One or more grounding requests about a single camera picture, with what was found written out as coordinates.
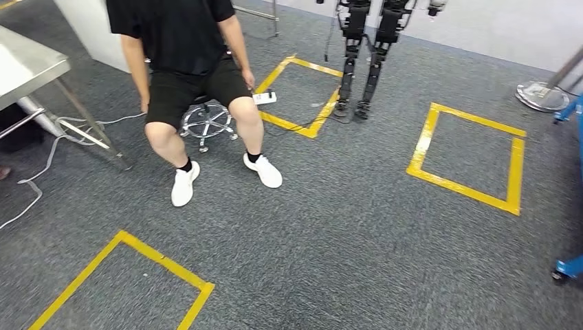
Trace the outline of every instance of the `hand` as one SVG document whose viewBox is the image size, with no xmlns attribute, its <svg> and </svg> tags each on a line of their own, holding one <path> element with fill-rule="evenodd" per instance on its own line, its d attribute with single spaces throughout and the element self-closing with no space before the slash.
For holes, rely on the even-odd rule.
<svg viewBox="0 0 583 330">
<path fill-rule="evenodd" d="M 247 88 L 249 90 L 253 90 L 255 88 L 255 77 L 253 77 L 253 73 L 250 69 L 244 69 L 242 72 L 243 79 L 245 84 L 247 84 Z"/>
<path fill-rule="evenodd" d="M 140 110 L 142 110 L 143 113 L 148 113 L 148 107 L 150 105 L 150 100 L 144 100 L 142 99 L 142 104 L 140 105 Z"/>
</svg>

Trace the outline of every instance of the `stainless steel table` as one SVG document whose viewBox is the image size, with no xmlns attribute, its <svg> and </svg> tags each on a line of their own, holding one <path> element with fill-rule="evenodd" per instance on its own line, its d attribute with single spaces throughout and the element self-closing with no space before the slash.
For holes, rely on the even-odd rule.
<svg viewBox="0 0 583 330">
<path fill-rule="evenodd" d="M 19 103 L 28 112 L 25 119 L 0 132 L 0 139 L 30 120 L 39 121 L 45 129 L 54 135 L 65 134 L 61 128 L 54 124 L 53 120 L 56 116 L 30 97 L 30 94 L 42 86 L 55 83 L 79 114 L 87 120 L 87 124 L 97 137 L 85 133 L 76 125 L 65 120 L 61 120 L 60 123 L 105 149 L 119 160 L 124 169 L 130 169 L 131 166 L 125 161 L 123 154 L 112 145 L 111 140 L 105 135 L 100 125 L 96 123 L 93 116 L 61 78 L 70 69 L 71 65 L 66 55 L 0 25 L 0 111 L 9 105 Z"/>
</svg>

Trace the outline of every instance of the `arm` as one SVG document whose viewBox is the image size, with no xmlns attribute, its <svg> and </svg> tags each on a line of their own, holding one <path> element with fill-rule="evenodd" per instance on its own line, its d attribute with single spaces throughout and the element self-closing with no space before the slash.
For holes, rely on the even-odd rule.
<svg viewBox="0 0 583 330">
<path fill-rule="evenodd" d="M 122 35 L 122 49 L 131 72 L 131 77 L 137 91 L 142 98 L 142 108 L 150 102 L 150 90 L 148 81 L 148 69 L 146 67 L 142 40 L 131 36 Z"/>
<path fill-rule="evenodd" d="M 243 30 L 241 29 L 241 24 L 237 17 L 233 15 L 224 21 L 220 21 L 219 29 L 223 32 L 227 44 L 231 47 L 237 62 L 239 62 L 241 71 L 250 72 L 251 66 L 249 64 L 249 58 L 247 57 L 247 51 L 245 50 Z"/>
</svg>

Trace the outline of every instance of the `person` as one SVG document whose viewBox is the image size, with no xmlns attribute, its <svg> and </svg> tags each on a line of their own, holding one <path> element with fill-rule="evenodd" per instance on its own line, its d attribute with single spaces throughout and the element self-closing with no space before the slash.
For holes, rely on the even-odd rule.
<svg viewBox="0 0 583 330">
<path fill-rule="evenodd" d="M 4 180 L 12 172 L 10 167 L 0 166 L 0 180 Z"/>
<path fill-rule="evenodd" d="M 265 186 L 281 186 L 281 173 L 261 152 L 263 121 L 250 91 L 254 77 L 231 1 L 107 0 L 106 4 L 111 32 L 121 34 L 124 56 L 146 112 L 145 134 L 152 149 L 176 168 L 173 205 L 184 206 L 192 199 L 193 182 L 200 172 L 178 131 L 191 102 L 202 94 L 226 106 L 236 120 L 247 149 L 245 166 L 256 171 Z M 150 83 L 145 58 L 150 60 Z"/>
</svg>

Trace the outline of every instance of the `knee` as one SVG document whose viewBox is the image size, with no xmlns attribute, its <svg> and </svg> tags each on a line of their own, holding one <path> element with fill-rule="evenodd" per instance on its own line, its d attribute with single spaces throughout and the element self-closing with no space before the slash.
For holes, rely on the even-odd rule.
<svg viewBox="0 0 583 330">
<path fill-rule="evenodd" d="M 261 116 L 253 98 L 236 98 L 229 104 L 229 112 L 237 122 L 249 125 L 261 122 Z"/>
<path fill-rule="evenodd" d="M 164 148 L 170 138 L 176 134 L 176 129 L 163 122 L 149 122 L 144 129 L 150 145 L 154 149 Z"/>
</svg>

